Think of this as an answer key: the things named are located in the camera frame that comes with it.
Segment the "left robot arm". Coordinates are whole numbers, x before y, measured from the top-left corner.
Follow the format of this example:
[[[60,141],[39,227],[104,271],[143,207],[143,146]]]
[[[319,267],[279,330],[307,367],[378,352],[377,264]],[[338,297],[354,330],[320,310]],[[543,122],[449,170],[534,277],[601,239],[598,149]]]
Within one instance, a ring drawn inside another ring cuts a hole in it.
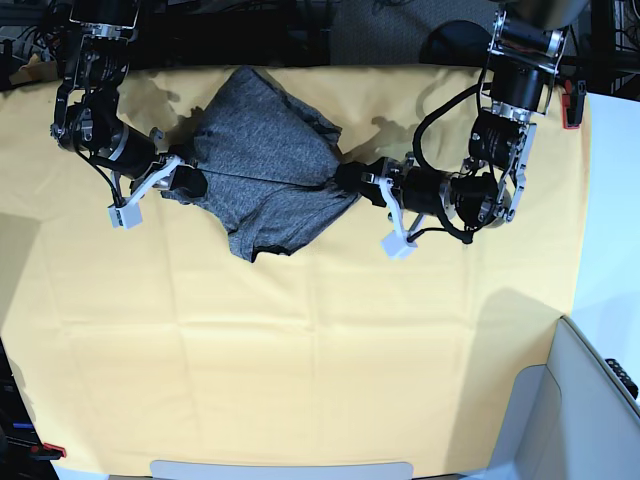
[[[526,184],[535,115],[547,113],[560,73],[566,36],[585,9],[583,1],[501,1],[478,81],[432,111],[416,127],[404,160],[381,157],[366,165],[338,167],[337,184],[375,206],[386,207],[393,231],[382,245],[391,258],[404,258],[427,232],[431,216],[465,245],[498,222],[513,220]],[[468,98],[478,104],[468,155],[457,172],[428,163],[422,140],[427,129]]]

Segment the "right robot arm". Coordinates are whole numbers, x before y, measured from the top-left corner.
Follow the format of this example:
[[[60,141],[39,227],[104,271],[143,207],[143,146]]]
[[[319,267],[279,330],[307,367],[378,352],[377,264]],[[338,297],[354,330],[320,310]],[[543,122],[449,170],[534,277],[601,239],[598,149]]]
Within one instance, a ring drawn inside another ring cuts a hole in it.
[[[71,1],[64,11],[64,74],[56,93],[51,135],[107,183],[117,207],[125,205],[118,178],[140,187],[169,163],[156,141],[118,117],[119,87],[129,71],[130,48],[169,1]]]

